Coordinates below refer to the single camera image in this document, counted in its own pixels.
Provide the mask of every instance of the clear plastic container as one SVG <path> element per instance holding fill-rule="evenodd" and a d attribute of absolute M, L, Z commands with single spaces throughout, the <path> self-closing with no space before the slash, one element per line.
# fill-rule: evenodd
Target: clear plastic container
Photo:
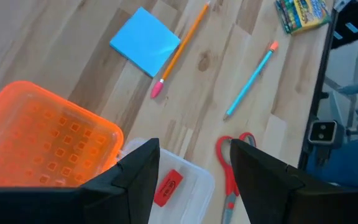
<path fill-rule="evenodd" d="M 122 157 L 145 142 L 145 139 L 133 139 L 122 150 Z M 172 169 L 179 172 L 183 180 L 163 207 L 153 203 L 149 223 L 201 223 L 215 188 L 213 176 L 208 171 L 161 149 L 157 188 Z"/>
<path fill-rule="evenodd" d="M 0 92 L 0 187 L 76 187 L 117 162 L 115 124 L 43 88 L 13 82 Z"/>

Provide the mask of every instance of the wooden surface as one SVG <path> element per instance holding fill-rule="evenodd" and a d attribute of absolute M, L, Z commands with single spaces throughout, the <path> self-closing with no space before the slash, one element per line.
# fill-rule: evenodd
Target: wooden surface
<path fill-rule="evenodd" d="M 183 38 L 204 0 L 0 0 L 0 89 L 30 80 L 117 123 L 127 141 L 161 146 L 208 169 L 215 191 L 204 223 L 220 223 L 220 135 L 254 133 L 259 148 L 296 166 L 327 26 L 285 35 L 273 0 L 217 0 L 156 100 L 152 80 L 109 46 L 143 6 Z M 234 116 L 223 122 L 272 39 L 280 46 Z M 246 222 L 237 200 L 232 223 Z"/>

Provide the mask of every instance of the scissors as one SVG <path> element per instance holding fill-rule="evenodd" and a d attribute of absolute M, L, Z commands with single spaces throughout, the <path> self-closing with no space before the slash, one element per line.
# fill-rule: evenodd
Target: scissors
<path fill-rule="evenodd" d="M 224 175 L 226 176 L 226 199 L 224 201 L 222 224 L 229 224 L 231 217 L 233 216 L 234 204 L 236 198 L 239 196 L 239 189 L 234 179 L 233 169 L 231 167 L 230 159 L 225 158 L 222 152 L 222 144 L 224 141 L 230 141 L 233 138 L 230 136 L 222 136 L 216 141 L 215 150 L 216 155 L 224 169 Z M 249 143 L 251 146 L 256 147 L 255 137 L 251 133 L 242 133 L 239 137 Z"/>

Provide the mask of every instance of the orange pencil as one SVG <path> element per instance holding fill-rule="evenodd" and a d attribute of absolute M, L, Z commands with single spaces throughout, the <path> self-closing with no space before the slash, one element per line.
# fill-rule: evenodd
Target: orange pencil
<path fill-rule="evenodd" d="M 187 33 L 187 35 L 186 35 L 185 39 L 183 40 L 182 44 L 179 46 L 178 51 L 176 52 L 175 56 L 173 56 L 173 59 L 169 63 L 169 65 L 168 65 L 167 69 L 165 70 L 164 74 L 162 75 L 162 78 L 160 79 L 159 82 L 155 83 L 155 85 L 153 87 L 153 90 L 152 90 L 151 98 L 155 98 L 161 92 L 162 88 L 164 87 L 164 80 L 166 80 L 168 78 L 168 76 L 171 73 L 173 67 L 177 63 L 178 58 L 180 57 L 181 53 L 183 52 L 183 49 L 186 47 L 187 43 L 190 41 L 190 39 L 193 36 L 193 34 L 195 33 L 198 25 L 200 24 L 201 20 L 203 19 L 204 15 L 206 14 L 208 7 L 209 7 L 209 2 L 207 2 L 204 5 L 203 10 L 201 10 L 200 14 L 198 15 L 198 17 L 196 19 L 196 22 L 193 24 L 193 26 L 191 27 L 189 33 Z"/>

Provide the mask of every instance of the sticky note pad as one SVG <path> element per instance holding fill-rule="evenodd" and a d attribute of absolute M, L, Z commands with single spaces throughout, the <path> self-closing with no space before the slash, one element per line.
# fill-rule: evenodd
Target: sticky note pad
<path fill-rule="evenodd" d="M 173 32 L 141 7 L 111 39 L 110 46 L 154 77 L 179 43 Z"/>

